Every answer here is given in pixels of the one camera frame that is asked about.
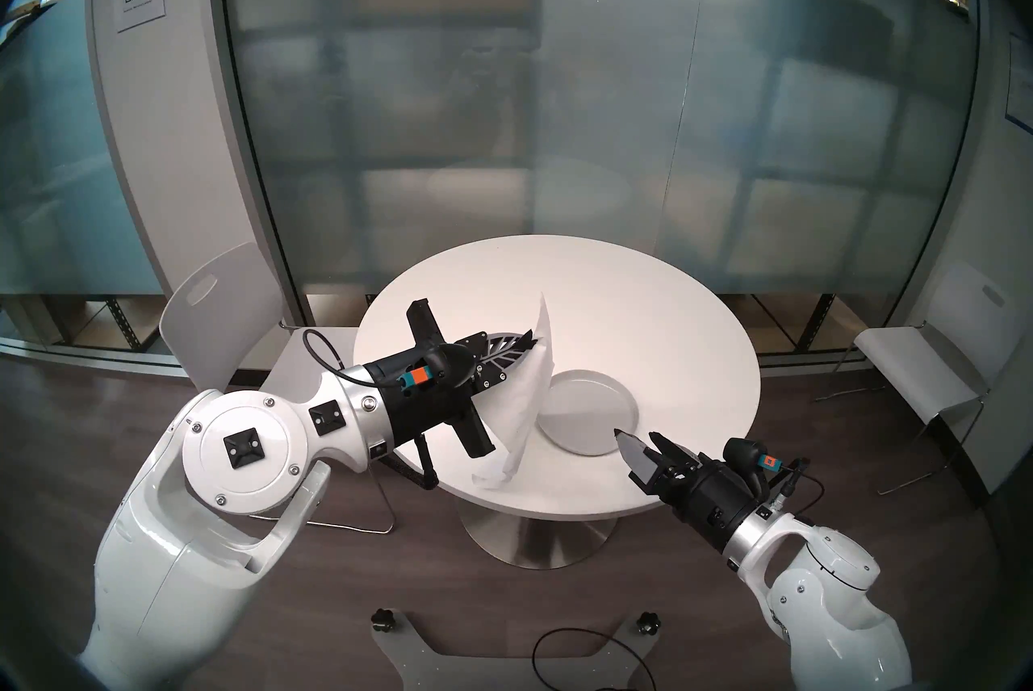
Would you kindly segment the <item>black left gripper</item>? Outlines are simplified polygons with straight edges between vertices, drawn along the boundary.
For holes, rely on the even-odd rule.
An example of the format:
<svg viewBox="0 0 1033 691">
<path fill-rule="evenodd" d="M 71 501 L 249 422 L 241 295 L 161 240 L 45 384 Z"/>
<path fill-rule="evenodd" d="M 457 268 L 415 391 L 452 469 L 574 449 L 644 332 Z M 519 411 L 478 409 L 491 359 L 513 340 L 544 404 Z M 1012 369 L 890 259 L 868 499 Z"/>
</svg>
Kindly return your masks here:
<svg viewBox="0 0 1033 691">
<path fill-rule="evenodd" d="M 375 381 L 392 420 L 393 442 L 401 446 L 446 423 L 468 456 L 493 452 L 494 443 L 472 396 L 506 381 L 523 356 L 534 349 L 533 331 L 480 331 L 447 343 L 428 300 L 412 302 L 406 317 L 414 346 L 375 362 Z"/>
</svg>

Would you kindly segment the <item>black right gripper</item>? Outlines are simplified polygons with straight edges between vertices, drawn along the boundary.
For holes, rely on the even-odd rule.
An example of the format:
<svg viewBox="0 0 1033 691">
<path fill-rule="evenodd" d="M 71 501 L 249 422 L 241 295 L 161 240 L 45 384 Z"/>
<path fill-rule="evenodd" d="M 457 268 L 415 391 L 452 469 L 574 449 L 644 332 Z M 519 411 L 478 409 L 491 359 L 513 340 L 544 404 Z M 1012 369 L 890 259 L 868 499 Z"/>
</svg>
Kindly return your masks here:
<svg viewBox="0 0 1033 691">
<path fill-rule="evenodd" d="M 676 519 L 718 553 L 766 502 L 766 477 L 760 467 L 697 456 L 660 433 L 650 433 L 653 449 L 623 429 L 616 429 L 615 440 L 632 482 L 658 496 Z"/>
</svg>

